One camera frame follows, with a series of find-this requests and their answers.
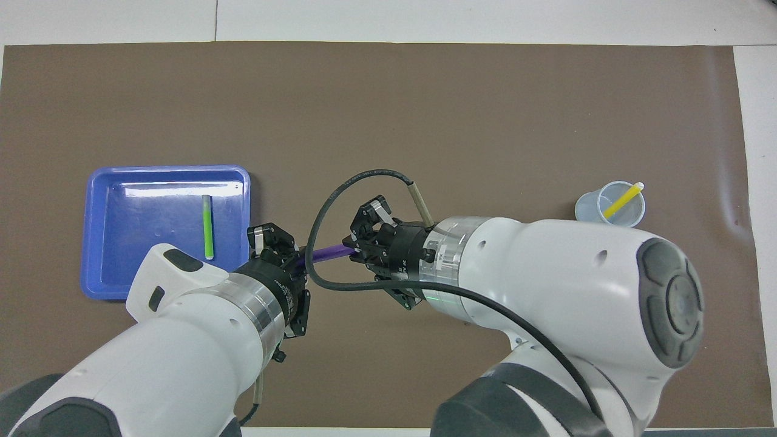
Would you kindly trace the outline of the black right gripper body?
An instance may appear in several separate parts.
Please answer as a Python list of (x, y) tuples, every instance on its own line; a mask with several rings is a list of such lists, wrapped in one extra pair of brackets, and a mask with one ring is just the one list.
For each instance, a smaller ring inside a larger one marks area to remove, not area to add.
[(390, 280), (418, 282), (419, 265), (424, 258), (424, 245), (430, 230), (422, 222), (400, 222), (385, 225)]

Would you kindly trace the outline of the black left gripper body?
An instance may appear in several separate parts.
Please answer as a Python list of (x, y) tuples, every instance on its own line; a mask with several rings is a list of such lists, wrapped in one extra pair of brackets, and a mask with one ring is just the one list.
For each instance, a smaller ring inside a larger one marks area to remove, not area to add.
[(285, 325), (288, 326), (297, 298), (307, 290), (305, 276), (293, 276), (295, 268), (280, 268), (261, 260), (249, 260), (239, 268), (239, 274), (252, 277), (269, 288), (279, 303)]

